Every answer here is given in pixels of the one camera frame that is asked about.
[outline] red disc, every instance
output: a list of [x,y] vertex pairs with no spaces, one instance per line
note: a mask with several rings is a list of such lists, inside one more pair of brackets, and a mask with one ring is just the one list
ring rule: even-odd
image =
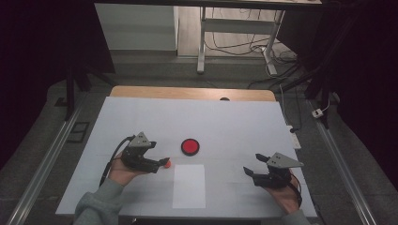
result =
[[199,142],[195,139],[187,139],[181,144],[182,152],[189,157],[196,155],[199,152],[199,148]]

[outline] desk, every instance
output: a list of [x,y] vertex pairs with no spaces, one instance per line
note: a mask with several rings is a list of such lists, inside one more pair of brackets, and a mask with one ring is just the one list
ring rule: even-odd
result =
[[[101,170],[113,153],[110,149],[140,131],[158,142],[145,157],[170,157],[172,167],[139,176],[126,186],[121,216],[265,219],[283,215],[272,197],[255,187],[243,171],[247,166],[258,173],[268,172],[255,159],[256,153],[280,152],[297,159],[281,107],[270,91],[122,86],[106,98],[57,214],[73,214],[82,195],[98,188]],[[179,149],[188,138],[200,143],[194,157]],[[184,173],[192,170],[195,177],[203,177],[197,178],[202,191],[180,198],[176,190],[181,167]],[[302,187],[301,209],[307,217],[316,217],[301,169],[293,172]],[[190,196],[197,196],[199,203],[186,201]]]

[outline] person's left hand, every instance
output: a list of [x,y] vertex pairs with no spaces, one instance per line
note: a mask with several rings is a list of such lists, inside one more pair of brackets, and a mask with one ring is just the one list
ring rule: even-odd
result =
[[147,172],[137,172],[132,171],[126,167],[122,160],[120,159],[121,153],[117,154],[112,162],[111,170],[109,171],[108,178],[116,181],[122,186],[126,186],[134,177],[142,174],[147,174]]

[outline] gray sleeve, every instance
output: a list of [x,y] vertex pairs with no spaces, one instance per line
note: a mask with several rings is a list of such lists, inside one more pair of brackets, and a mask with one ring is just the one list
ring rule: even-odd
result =
[[73,224],[117,224],[123,188],[117,182],[106,179],[95,193],[85,193],[76,206]]
[[284,225],[311,225],[310,221],[304,216],[301,209],[298,211],[282,217]]

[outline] desk leg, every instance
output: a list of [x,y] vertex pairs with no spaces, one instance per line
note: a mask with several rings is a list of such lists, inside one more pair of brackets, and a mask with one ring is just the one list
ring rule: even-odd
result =
[[281,25],[282,16],[284,14],[284,11],[277,11],[276,13],[277,13],[277,16],[276,16],[276,19],[275,19],[274,26],[272,27],[272,31],[271,31],[271,34],[270,34],[270,37],[269,37],[269,41],[268,41],[267,47],[266,48],[262,48],[264,58],[266,59],[269,75],[271,75],[271,76],[277,75],[275,66],[274,66],[274,64],[272,62],[271,51],[272,51],[272,46],[274,44],[276,35],[278,34],[279,27]]
[[197,68],[198,74],[203,74],[205,72],[205,25],[206,25],[206,8],[202,7],[202,19],[200,21],[198,68]]

